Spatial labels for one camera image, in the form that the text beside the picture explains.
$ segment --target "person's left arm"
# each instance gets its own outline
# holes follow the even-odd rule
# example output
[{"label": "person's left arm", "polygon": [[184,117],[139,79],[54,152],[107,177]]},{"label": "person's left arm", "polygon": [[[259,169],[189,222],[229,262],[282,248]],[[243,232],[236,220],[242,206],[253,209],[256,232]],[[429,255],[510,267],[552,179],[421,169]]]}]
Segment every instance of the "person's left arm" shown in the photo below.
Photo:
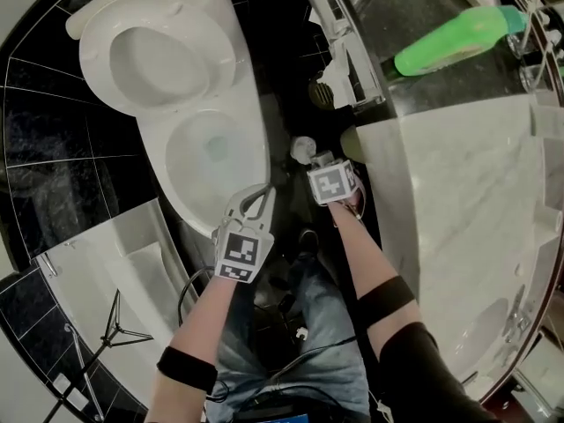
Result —
[{"label": "person's left arm", "polygon": [[[170,346],[208,364],[215,365],[221,333],[237,282],[213,277]],[[145,418],[151,423],[197,423],[202,416],[206,392],[177,382],[157,372],[151,408]]]}]

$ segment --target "toilet seat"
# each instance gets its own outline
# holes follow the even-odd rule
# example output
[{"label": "toilet seat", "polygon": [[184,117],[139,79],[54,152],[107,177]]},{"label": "toilet seat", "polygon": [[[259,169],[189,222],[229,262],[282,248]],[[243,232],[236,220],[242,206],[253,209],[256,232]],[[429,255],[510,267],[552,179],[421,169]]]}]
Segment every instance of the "toilet seat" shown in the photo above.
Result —
[{"label": "toilet seat", "polygon": [[171,114],[225,91],[236,63],[219,25],[180,0],[114,0],[88,21],[79,55],[96,96],[133,116]]}]

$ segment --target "jeans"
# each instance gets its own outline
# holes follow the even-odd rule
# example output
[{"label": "jeans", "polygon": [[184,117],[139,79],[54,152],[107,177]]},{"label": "jeans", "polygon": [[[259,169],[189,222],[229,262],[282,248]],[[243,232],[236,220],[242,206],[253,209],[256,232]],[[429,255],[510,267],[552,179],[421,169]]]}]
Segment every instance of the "jeans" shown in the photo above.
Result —
[{"label": "jeans", "polygon": [[[302,254],[298,257],[290,269],[289,283],[308,326],[303,353],[354,335],[353,323],[340,291],[314,256]],[[254,294],[255,288],[246,284],[239,284],[235,290],[217,362],[218,379],[229,387],[229,395],[223,403],[207,402],[207,417],[211,423],[228,422],[268,379],[249,348]],[[277,384],[264,387],[262,392],[293,386],[316,387],[335,398],[345,409],[370,414],[367,374],[356,342],[329,348],[303,361],[282,375]],[[216,382],[213,395],[224,393],[225,388]],[[334,404],[315,390],[298,388],[284,393]]]}]

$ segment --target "blue label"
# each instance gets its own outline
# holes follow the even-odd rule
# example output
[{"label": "blue label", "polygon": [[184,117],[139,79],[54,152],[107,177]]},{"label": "blue label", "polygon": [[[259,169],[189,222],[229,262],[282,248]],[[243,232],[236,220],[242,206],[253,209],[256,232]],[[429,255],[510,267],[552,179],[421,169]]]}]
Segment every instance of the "blue label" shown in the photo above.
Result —
[{"label": "blue label", "polygon": [[298,417],[288,417],[287,419],[272,419],[264,423],[309,423],[307,415],[299,415]]}]

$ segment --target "black shoe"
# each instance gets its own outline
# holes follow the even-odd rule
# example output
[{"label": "black shoe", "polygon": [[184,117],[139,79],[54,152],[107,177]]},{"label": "black shoe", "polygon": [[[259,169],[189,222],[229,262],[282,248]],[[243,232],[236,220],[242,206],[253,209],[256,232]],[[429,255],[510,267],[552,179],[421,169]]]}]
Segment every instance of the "black shoe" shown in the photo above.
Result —
[{"label": "black shoe", "polygon": [[300,236],[298,237],[299,253],[308,253],[317,255],[319,250],[319,238],[315,230],[305,227],[301,229]]}]

